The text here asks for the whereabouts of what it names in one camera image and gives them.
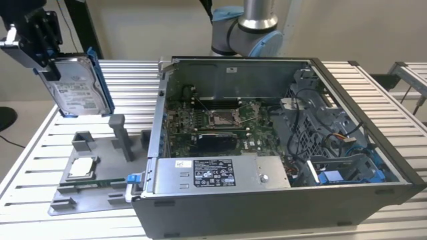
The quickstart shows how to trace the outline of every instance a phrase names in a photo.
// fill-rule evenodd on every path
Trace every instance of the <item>hard disk drive label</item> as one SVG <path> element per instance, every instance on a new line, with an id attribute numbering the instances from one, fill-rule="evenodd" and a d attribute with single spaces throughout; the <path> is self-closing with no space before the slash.
<path id="1" fill-rule="evenodd" d="M 193 185 L 196 188 L 236 186 L 230 159 L 194 160 Z"/>
<path id="2" fill-rule="evenodd" d="M 90 93 L 90 87 L 85 82 L 57 82 L 57 92 L 69 109 L 96 109 L 96 103 Z"/>

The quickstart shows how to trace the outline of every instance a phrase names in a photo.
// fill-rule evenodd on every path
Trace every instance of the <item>black pole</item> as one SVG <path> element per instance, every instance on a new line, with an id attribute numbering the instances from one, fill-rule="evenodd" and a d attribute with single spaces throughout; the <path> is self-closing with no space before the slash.
<path id="1" fill-rule="evenodd" d="M 86 2 L 64 0 L 70 21 L 81 43 L 82 51 L 89 47 L 96 51 L 97 58 L 104 59 L 98 38 L 96 36 L 90 13 Z"/>

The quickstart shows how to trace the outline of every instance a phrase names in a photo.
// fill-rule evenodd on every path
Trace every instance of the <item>gray plastic post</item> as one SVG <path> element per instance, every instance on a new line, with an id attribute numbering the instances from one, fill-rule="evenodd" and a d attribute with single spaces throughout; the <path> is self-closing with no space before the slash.
<path id="1" fill-rule="evenodd" d="M 77 152 L 90 152 L 88 142 L 93 142 L 90 132 L 77 131 L 73 134 L 70 144 Z"/>
<path id="2" fill-rule="evenodd" d="M 126 162 L 130 162 L 133 160 L 133 152 L 130 150 L 130 139 L 128 135 L 128 131 L 124 128 L 125 125 L 125 116 L 122 114 L 113 114 L 109 117 L 108 126 L 113 130 L 113 135 L 116 138 L 116 142 L 112 142 L 113 145 L 117 144 L 117 146 L 122 150 L 124 159 Z"/>

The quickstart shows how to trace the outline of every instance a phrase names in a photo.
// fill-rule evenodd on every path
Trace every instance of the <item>motherboard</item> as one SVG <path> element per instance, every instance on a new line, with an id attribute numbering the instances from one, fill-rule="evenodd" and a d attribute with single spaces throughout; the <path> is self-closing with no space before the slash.
<path id="1" fill-rule="evenodd" d="M 172 158 L 284 156 L 268 110 L 257 100 L 169 101 L 165 151 Z"/>

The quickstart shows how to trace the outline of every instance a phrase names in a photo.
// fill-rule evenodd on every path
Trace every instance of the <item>screw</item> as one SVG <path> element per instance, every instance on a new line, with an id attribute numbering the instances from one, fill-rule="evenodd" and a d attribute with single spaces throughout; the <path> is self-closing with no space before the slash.
<path id="1" fill-rule="evenodd" d="M 260 180 L 260 182 L 264 184 L 264 183 L 266 183 L 268 182 L 268 176 L 265 175 L 265 174 L 260 174 L 258 175 L 258 180 Z"/>

